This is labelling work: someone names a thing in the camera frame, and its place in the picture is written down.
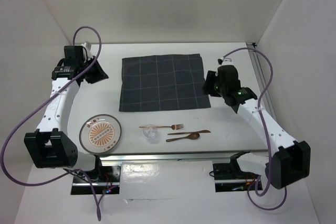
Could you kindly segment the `dark grey checked cloth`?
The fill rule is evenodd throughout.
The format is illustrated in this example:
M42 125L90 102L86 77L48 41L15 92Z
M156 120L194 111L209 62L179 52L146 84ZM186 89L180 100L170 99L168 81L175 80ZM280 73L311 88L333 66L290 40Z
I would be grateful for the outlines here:
M121 112L156 112L210 108L202 91L200 54L152 55L122 59Z

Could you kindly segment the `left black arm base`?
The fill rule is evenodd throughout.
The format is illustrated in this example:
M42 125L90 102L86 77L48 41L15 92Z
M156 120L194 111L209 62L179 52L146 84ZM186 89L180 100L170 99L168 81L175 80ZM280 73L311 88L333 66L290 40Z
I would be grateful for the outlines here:
M86 171L97 195L117 195L120 193L121 165L96 165L93 170ZM92 195L89 179L82 172L72 173L71 195Z

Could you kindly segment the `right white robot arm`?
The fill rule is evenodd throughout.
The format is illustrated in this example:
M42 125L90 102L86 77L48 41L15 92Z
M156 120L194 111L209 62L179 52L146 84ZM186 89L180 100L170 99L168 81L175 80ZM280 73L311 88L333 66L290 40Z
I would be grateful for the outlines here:
M231 60L220 58L216 71L208 71L203 92L222 97L241 116L268 149L266 157L240 152L231 157L229 172L235 178L245 173L265 175L273 188L282 189L309 176L311 148L298 142L265 111L251 88L242 87Z

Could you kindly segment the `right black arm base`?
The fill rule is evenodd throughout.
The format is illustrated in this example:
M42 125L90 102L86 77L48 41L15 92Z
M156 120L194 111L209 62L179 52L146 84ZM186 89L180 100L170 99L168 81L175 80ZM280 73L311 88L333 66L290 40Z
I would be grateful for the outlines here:
M241 192L255 189L258 175L239 172L232 168L231 163L213 161L212 170L208 173L214 180L216 193Z

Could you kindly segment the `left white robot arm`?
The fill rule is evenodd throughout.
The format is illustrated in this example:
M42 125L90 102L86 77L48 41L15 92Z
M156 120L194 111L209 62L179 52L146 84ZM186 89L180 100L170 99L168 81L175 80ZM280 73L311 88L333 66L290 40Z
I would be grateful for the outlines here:
M51 79L51 101L42 120L32 133L26 133L24 144L37 168L82 169L91 181L103 177L97 156L78 151L68 137L71 107L83 81L94 84L107 79L91 53L91 44L64 46L64 58L54 68Z

